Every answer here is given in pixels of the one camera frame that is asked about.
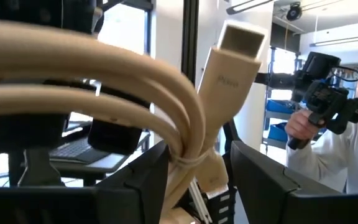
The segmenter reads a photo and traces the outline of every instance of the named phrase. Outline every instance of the keyboard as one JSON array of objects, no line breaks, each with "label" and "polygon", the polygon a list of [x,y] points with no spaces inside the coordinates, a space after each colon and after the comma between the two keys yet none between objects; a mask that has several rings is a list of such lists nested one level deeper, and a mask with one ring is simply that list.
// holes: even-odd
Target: keyboard
[{"label": "keyboard", "polygon": [[66,143],[49,152],[51,160],[71,161],[83,164],[91,164],[108,155],[110,153],[92,148],[88,144],[88,138]]}]

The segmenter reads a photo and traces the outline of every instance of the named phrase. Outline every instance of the person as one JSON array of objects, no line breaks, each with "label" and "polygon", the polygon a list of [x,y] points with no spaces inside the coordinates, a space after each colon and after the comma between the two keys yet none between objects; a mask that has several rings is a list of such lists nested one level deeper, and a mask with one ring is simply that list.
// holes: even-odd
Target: person
[{"label": "person", "polygon": [[[319,128],[308,122],[311,111],[299,110],[285,126],[290,137],[312,139]],[[287,166],[320,181],[347,168],[346,192],[358,194],[358,123],[348,123],[342,134],[326,131],[315,144],[293,150],[287,146]]]}]

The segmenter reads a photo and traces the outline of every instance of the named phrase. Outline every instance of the hand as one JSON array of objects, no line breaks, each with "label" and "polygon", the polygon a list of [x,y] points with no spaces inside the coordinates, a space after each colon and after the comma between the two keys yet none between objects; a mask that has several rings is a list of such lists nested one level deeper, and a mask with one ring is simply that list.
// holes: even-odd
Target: hand
[{"label": "hand", "polygon": [[308,118],[311,113],[309,110],[299,110],[293,113],[285,126],[285,132],[300,140],[313,139],[319,128],[309,122]]}]

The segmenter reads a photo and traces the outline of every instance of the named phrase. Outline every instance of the camera handle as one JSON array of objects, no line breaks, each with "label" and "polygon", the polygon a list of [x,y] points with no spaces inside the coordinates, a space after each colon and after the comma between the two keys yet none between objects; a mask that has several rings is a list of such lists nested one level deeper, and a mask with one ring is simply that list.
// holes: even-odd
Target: camera handle
[{"label": "camera handle", "polygon": [[[316,127],[322,128],[324,125],[319,124],[319,121],[324,120],[324,119],[322,119],[322,117],[323,116],[321,114],[313,112],[309,116],[309,122],[311,124],[315,125]],[[292,150],[303,149],[304,147],[306,147],[307,144],[309,144],[310,141],[311,141],[310,139],[301,140],[301,139],[297,139],[297,138],[290,138],[290,140],[288,142],[288,147]]]}]

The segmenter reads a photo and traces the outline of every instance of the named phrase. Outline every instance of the white shirt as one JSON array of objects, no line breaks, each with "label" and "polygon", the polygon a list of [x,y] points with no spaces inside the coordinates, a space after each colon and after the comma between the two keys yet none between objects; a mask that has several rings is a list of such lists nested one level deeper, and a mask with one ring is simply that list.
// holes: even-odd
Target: white shirt
[{"label": "white shirt", "polygon": [[287,166],[320,181],[347,168],[347,193],[358,193],[358,123],[349,123],[343,134],[326,131],[313,145],[301,150],[287,146]]}]

